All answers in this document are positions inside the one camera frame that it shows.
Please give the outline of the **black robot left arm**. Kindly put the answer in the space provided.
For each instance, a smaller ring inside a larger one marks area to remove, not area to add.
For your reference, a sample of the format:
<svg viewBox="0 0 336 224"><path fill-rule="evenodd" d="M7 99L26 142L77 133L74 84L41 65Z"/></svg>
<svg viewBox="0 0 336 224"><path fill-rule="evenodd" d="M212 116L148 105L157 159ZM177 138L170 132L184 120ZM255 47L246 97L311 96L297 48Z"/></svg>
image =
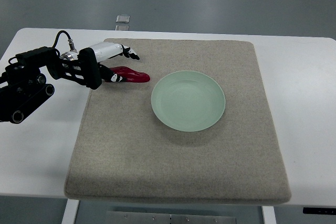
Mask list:
<svg viewBox="0 0 336 224"><path fill-rule="evenodd" d="M46 67L55 79L66 79L86 85L87 59L61 57L54 47L41 47L8 60L1 74L1 122L20 124L55 93L41 72Z"/></svg>

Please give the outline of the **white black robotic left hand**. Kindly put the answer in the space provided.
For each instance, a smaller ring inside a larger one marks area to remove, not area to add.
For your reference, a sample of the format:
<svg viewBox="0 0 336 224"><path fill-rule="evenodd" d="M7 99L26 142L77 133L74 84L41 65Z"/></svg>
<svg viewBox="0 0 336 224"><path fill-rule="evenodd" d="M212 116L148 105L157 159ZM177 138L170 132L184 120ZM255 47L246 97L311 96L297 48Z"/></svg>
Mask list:
<svg viewBox="0 0 336 224"><path fill-rule="evenodd" d="M118 74L115 74L110 68L101 63L114 58L116 56L124 56L129 59L139 60L138 54L131 48L122 44L115 44L112 42L100 42L88 48L94 50L96 60L98 63L100 76L102 81L106 82L123 82Z"/></svg>

